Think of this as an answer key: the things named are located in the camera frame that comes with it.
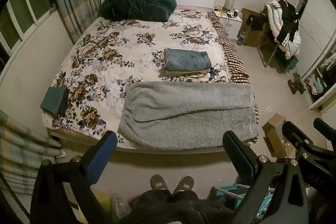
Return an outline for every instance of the open cardboard box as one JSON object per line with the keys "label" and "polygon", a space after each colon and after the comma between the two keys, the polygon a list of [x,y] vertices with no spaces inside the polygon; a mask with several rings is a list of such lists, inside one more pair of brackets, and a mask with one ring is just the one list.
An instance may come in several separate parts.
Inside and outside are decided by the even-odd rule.
{"label": "open cardboard box", "polygon": [[289,157],[294,150],[294,146],[282,134],[285,122],[285,117],[276,113],[262,127],[277,159]]}
{"label": "open cardboard box", "polygon": [[270,31],[269,22],[265,22],[262,27],[262,31],[251,31],[251,27],[246,24],[249,15],[255,16],[267,16],[266,13],[263,11],[262,13],[257,13],[255,11],[242,8],[241,13],[243,14],[243,22],[241,24],[240,30],[246,30],[245,38],[242,42],[244,46],[251,46],[251,47],[258,47],[261,42],[267,37],[266,33]]}

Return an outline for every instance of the tiled floor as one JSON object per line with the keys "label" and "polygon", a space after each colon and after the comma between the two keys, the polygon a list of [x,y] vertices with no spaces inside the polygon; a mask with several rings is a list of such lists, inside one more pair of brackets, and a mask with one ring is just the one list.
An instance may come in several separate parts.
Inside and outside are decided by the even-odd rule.
{"label": "tiled floor", "polygon": [[[298,92],[291,94],[287,80],[293,78],[292,74],[283,75],[275,67],[264,68],[256,48],[237,46],[237,51],[250,75],[258,102],[259,139],[252,145],[254,152],[270,157],[261,126],[276,112],[294,122],[314,144],[325,147],[325,139],[312,127],[313,120],[320,117],[320,113],[308,109],[305,95]],[[65,143],[65,147],[68,152],[66,161],[88,149],[87,146],[71,142]],[[198,155],[146,155],[117,151],[98,183],[91,188],[93,191],[116,192],[126,200],[132,200],[150,189],[149,180],[154,174],[161,174],[171,191],[181,176],[192,175],[195,179],[193,190],[200,198],[208,196],[212,185],[231,184],[237,178],[236,170],[224,151]]]}

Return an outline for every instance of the person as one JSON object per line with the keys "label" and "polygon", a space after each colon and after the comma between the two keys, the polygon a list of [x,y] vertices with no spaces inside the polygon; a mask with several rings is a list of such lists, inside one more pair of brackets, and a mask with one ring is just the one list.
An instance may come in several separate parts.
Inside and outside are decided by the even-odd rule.
{"label": "person", "polygon": [[160,175],[152,176],[150,185],[152,190],[143,193],[118,224],[224,224],[232,215],[217,202],[199,199],[191,176],[182,177],[173,193]]}

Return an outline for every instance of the nightstand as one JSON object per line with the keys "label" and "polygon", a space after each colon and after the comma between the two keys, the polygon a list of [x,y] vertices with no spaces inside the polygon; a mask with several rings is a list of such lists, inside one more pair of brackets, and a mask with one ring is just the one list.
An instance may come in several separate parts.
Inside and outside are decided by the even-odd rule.
{"label": "nightstand", "polygon": [[232,18],[228,18],[224,13],[215,10],[213,11],[216,14],[216,16],[219,17],[219,21],[223,25],[224,30],[228,33],[229,38],[236,40],[238,32],[243,22],[241,18],[238,16],[233,17],[233,13],[230,13],[230,15],[232,15]]}

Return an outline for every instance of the bolt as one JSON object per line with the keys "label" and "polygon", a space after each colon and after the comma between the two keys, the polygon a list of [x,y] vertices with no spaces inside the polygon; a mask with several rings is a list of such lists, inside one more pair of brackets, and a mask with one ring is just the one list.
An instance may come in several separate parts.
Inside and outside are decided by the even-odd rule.
{"label": "bolt", "polygon": [[291,164],[294,165],[294,166],[297,166],[297,165],[298,165],[298,162],[297,162],[297,160],[292,159],[292,160],[291,160]]}
{"label": "bolt", "polygon": [[71,160],[72,160],[73,162],[80,162],[81,159],[82,159],[82,156],[77,155],[77,156],[74,156]]}
{"label": "bolt", "polygon": [[266,156],[264,156],[264,155],[261,155],[261,156],[259,156],[259,160],[261,162],[266,162],[266,161],[268,161],[268,158]]}
{"label": "bolt", "polygon": [[49,163],[51,163],[50,160],[44,160],[44,161],[42,162],[42,165],[43,165],[43,166],[47,166],[47,165],[49,165]]}

